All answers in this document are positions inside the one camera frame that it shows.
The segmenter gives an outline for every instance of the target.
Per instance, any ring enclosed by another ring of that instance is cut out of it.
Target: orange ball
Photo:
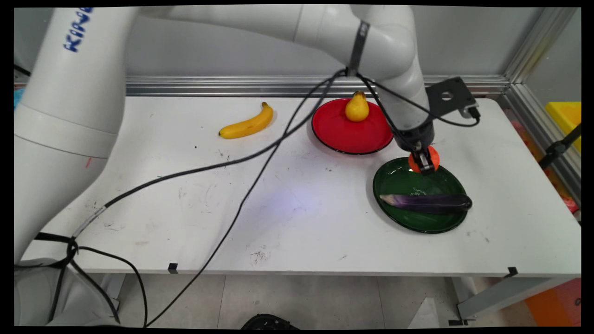
[[[433,165],[435,166],[435,170],[440,167],[440,155],[437,151],[433,148],[433,146],[429,146],[429,155],[431,156],[431,161],[433,161]],[[412,157],[412,153],[409,155],[409,166],[415,173],[421,173],[419,166],[415,163],[415,160]]]

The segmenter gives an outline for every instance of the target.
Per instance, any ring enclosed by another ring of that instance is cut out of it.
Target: eggplant
[[[468,211],[472,207],[472,200],[465,194],[425,196],[388,194],[380,195],[380,198],[389,205],[400,209],[438,215]]]

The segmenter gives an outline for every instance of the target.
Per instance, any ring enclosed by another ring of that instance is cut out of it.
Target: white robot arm
[[[361,22],[348,5],[56,8],[14,116],[15,264],[106,165],[124,113],[125,47],[139,14],[249,30],[321,49],[345,65]],[[374,5],[363,20],[371,27],[359,71],[428,108],[411,8]],[[397,129],[414,130],[427,119],[378,92]]]

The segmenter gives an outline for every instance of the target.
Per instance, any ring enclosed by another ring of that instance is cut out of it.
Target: yellow banana
[[[258,116],[222,128],[219,136],[226,139],[249,136],[265,128],[272,121],[272,116],[272,108],[266,102],[262,102],[262,111]]]

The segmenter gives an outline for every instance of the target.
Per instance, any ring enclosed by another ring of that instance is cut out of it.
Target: white table
[[[257,114],[263,100],[275,110],[268,128],[235,140],[217,136],[225,125]],[[256,152],[281,136],[300,100],[128,97],[120,138],[104,172],[43,231],[71,235],[96,208],[136,185]],[[538,278],[523,292],[513,292],[517,298],[579,277],[581,227],[501,108],[493,100],[478,102],[477,127],[434,122],[441,165],[473,200],[458,228],[420,234],[380,210],[371,190],[376,170],[408,156],[394,142],[370,155],[345,155],[322,145],[308,123],[280,146],[205,273],[503,277],[515,267],[514,279],[502,282]],[[307,101],[297,119],[314,104]],[[465,121],[457,112],[447,118]],[[146,188],[108,208],[77,241],[128,259],[142,273],[168,273],[170,263],[178,264],[179,273],[195,273],[268,154]],[[63,244],[34,241],[25,259],[64,254]],[[132,272],[124,263],[88,252],[81,252],[77,263],[88,272]],[[494,305],[481,295],[465,302],[472,304],[465,315],[481,312],[476,301]],[[496,295],[500,300],[501,292]]]

